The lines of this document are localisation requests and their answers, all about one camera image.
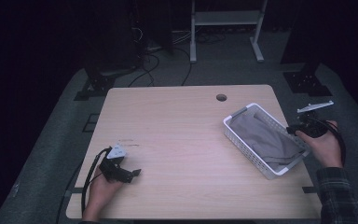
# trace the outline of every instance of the right hand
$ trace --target right hand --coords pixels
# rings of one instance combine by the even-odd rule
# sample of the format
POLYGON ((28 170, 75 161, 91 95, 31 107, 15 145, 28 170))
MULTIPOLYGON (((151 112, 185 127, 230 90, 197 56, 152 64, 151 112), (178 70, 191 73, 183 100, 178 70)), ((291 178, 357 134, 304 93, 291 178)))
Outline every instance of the right hand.
MULTIPOLYGON (((329 122, 337 127, 335 121, 329 122)), ((317 138, 309 137, 301 131, 296 131, 296 135, 310 145, 313 155, 323 167, 343 168, 338 140, 330 131, 317 138)))

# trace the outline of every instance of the white plastic basket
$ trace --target white plastic basket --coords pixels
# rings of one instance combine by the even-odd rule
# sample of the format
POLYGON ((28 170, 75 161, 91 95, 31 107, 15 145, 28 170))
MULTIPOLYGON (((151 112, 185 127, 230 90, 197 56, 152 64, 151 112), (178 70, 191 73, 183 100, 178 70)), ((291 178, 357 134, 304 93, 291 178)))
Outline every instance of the white plastic basket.
POLYGON ((252 103, 244 107, 243 109, 235 112, 234 114, 226 117, 223 120, 226 129, 225 129, 225 135, 228 137, 228 139, 231 140, 231 142, 234 143, 234 145, 243 153, 243 155, 246 156, 246 158, 251 161, 255 167, 267 178, 267 179, 273 179, 279 175, 285 174, 287 171, 289 171, 292 167, 294 167, 296 164, 298 164, 300 161, 302 161, 308 154, 310 154, 310 147, 305 144, 301 139, 298 137, 294 137, 291 134, 288 134, 285 127, 280 124, 279 121, 277 121, 275 118, 273 118, 266 110, 264 110, 261 106, 258 104, 252 103), (275 131, 278 131, 287 137, 291 138, 295 143, 305 149, 305 151, 299 155, 297 158, 295 158, 291 163, 288 165, 281 167, 279 170, 272 169, 268 164, 266 164, 242 139, 240 139, 235 132, 232 131, 232 129, 229 127, 230 122, 235 119, 237 116, 241 114, 253 116, 256 112, 259 112, 259 114, 262 115, 263 120, 266 122, 266 124, 275 131))

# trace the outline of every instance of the black cable bundle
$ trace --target black cable bundle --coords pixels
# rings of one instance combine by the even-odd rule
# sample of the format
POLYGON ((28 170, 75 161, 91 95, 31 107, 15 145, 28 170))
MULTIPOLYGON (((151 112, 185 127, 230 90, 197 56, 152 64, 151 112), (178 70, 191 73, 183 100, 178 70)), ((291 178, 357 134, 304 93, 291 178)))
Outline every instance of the black cable bundle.
POLYGON ((94 172, 95 166, 97 165, 97 162, 98 162, 98 160, 100 159, 101 155, 102 155, 104 152, 110 151, 110 149, 112 149, 112 148, 111 148, 111 147, 106 148, 106 149, 102 150, 100 153, 98 153, 98 155, 95 156, 94 162, 92 163, 91 167, 89 168, 89 174, 87 175, 87 178, 86 178, 86 181, 85 181, 85 183, 84 183, 83 190, 82 190, 82 194, 81 194, 81 212, 82 212, 82 214, 83 214, 83 212, 84 212, 84 210, 85 210, 85 208, 86 208, 86 193, 87 193, 87 188, 88 188, 89 185, 90 185, 90 179, 91 179, 92 173, 94 172))
POLYGON ((341 149, 341 162, 342 165, 345 165, 345 159, 346 159, 346 155, 347 155, 347 149, 344 143, 344 139, 341 136, 341 133, 338 132, 338 128, 336 125, 334 125, 332 122, 329 122, 327 120, 318 120, 318 119, 314 119, 314 118, 309 118, 315 122, 318 122, 319 124, 323 125, 328 131, 330 131, 335 138, 338 141, 339 144, 339 148, 341 149))

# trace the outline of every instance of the plaid sleeve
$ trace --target plaid sleeve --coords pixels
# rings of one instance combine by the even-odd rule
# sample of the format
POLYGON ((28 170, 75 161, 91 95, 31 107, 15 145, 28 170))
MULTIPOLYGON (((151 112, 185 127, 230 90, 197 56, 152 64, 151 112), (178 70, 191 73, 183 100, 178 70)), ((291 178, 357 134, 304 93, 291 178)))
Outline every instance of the plaid sleeve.
POLYGON ((322 202, 321 223, 358 223, 358 201, 347 172, 329 167, 316 175, 322 202))

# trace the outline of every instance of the hand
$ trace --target hand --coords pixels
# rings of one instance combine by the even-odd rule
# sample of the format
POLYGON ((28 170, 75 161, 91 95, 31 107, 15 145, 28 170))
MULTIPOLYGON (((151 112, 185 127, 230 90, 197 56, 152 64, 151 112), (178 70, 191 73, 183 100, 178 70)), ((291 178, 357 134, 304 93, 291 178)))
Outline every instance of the hand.
MULTIPOLYGON (((333 128, 337 127, 335 121, 329 122, 333 128)), ((301 131, 296 131, 296 135, 312 147, 313 155, 323 167, 343 167, 338 140, 330 131, 318 138, 311 138, 301 131)))
POLYGON ((94 172, 94 179, 89 185, 89 201, 84 210, 82 220, 98 222, 101 211, 112 200, 122 185, 123 183, 119 181, 107 181, 98 166, 94 172))

